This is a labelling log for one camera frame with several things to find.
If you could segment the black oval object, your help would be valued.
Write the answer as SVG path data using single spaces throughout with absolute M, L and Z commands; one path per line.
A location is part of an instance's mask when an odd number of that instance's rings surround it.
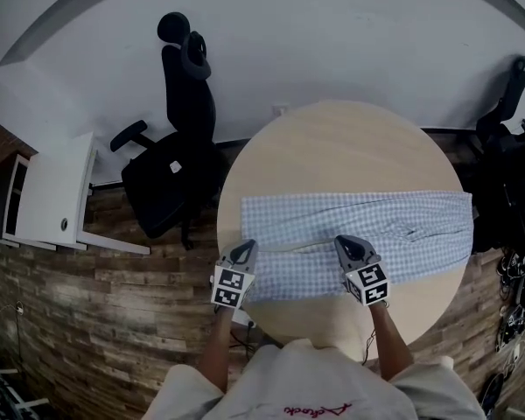
M 479 404 L 486 420 L 494 419 L 494 410 L 498 402 L 504 384 L 504 374 L 492 374 L 489 376 L 479 395 Z

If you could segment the person's left forearm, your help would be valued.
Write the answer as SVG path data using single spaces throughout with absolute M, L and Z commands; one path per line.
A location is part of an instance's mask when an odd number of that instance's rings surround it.
M 198 371 L 216 388 L 228 388 L 229 348 L 234 311 L 221 307 L 215 314 L 206 346 L 200 356 Z

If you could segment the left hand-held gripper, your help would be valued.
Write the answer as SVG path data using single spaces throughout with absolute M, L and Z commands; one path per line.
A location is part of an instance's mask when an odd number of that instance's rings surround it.
M 220 261 L 229 265 L 240 265 L 240 270 L 215 266 L 211 303 L 221 307 L 240 309 L 255 281 L 252 274 L 256 265 L 258 244 L 254 239 L 241 240 L 226 246 Z

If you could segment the person's cream shirt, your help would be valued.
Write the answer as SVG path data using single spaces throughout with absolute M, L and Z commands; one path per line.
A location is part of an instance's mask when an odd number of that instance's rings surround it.
M 263 346 L 222 392 L 197 369 L 172 367 L 143 420 L 486 420 L 448 367 L 415 363 L 390 381 L 307 339 Z

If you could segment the blue checkered cloth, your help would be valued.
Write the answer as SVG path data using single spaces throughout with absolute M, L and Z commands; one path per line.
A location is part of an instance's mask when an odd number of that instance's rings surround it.
M 393 284 L 467 264 L 472 196 L 416 191 L 245 197 L 241 235 L 259 247 L 249 302 L 339 295 L 345 287 L 333 245 L 338 235 L 370 242 Z

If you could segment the person's right forearm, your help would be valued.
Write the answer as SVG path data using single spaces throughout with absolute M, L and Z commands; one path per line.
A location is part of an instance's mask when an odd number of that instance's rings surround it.
M 414 359 L 383 301 L 369 306 L 373 320 L 381 377 L 392 380 L 409 368 Z

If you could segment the dark tables with white legs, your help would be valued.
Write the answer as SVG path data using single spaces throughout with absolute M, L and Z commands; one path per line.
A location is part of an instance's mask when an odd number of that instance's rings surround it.
M 25 372 L 8 354 L 0 353 L 0 420 L 51 420 L 49 399 L 32 393 Z

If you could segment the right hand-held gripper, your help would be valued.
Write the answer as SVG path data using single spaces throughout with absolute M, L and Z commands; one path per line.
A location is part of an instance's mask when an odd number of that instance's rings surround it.
M 337 235 L 334 246 L 347 291 L 364 306 L 386 300 L 389 279 L 373 245 L 353 235 Z

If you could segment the black mesh office chair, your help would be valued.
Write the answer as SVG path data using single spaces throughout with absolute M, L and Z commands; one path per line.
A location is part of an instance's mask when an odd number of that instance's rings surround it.
M 522 93 L 525 88 L 525 56 L 520 56 L 514 60 L 512 63 L 507 79 L 507 85 L 503 96 L 499 99 L 495 108 L 481 117 L 476 124 L 476 134 L 477 127 L 479 125 L 483 126 L 492 126 L 499 123 L 504 123 L 505 121 L 510 120 L 519 105 Z M 519 141 L 525 142 L 524 131 L 520 135 L 516 135 Z
M 525 253 L 525 142 L 502 123 L 479 125 L 477 135 L 481 148 L 464 184 L 477 211 L 472 250 Z

